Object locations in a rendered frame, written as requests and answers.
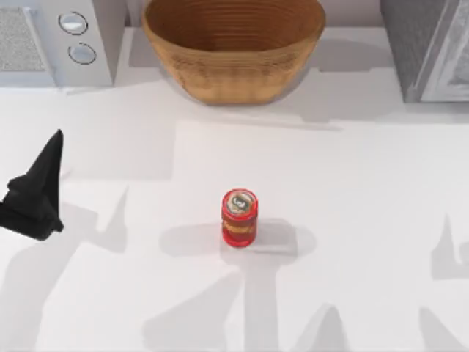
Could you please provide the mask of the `small microwave knob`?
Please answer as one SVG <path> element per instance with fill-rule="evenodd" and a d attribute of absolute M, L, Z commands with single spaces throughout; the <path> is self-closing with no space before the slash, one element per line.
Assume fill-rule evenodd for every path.
<path fill-rule="evenodd" d="M 90 45 L 86 43 L 78 43 L 67 49 L 69 57 L 79 65 L 90 65 L 96 58 L 97 53 Z"/>

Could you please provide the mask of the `pale microwave oven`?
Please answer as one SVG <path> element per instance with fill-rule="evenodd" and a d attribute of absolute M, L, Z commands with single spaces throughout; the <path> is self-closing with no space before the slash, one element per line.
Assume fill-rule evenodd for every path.
<path fill-rule="evenodd" d="M 64 32 L 63 13 L 79 12 L 89 27 Z M 114 84 L 127 17 L 126 0 L 0 0 L 0 87 L 108 87 Z M 97 53 L 79 65 L 67 49 L 86 43 Z"/>

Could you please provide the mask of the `red can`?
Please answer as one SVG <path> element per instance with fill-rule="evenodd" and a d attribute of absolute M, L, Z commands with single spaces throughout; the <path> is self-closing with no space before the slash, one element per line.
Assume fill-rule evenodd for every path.
<path fill-rule="evenodd" d="M 233 188 L 221 203 L 221 227 L 224 241 L 234 248 L 250 246 L 256 239 L 259 201 L 246 188 Z"/>

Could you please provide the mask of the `grey cabinet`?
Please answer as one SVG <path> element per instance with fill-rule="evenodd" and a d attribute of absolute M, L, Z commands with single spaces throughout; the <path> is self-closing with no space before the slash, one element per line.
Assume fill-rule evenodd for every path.
<path fill-rule="evenodd" d="M 406 103 L 469 103 L 469 0 L 380 0 Z"/>

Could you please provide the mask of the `large microwave knob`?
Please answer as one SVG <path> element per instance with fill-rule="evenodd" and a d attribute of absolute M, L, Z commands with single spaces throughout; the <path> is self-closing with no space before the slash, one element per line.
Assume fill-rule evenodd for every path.
<path fill-rule="evenodd" d="M 59 15 L 58 24 L 64 32 L 71 35 L 82 35 L 89 27 L 87 19 L 79 12 L 68 12 Z"/>

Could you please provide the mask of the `woven wooden basket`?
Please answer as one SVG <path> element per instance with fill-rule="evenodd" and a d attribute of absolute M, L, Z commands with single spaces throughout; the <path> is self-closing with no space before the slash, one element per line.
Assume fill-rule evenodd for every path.
<path fill-rule="evenodd" d="M 166 72 L 210 105 L 276 99 L 325 28 L 319 0 L 147 0 L 142 29 Z"/>

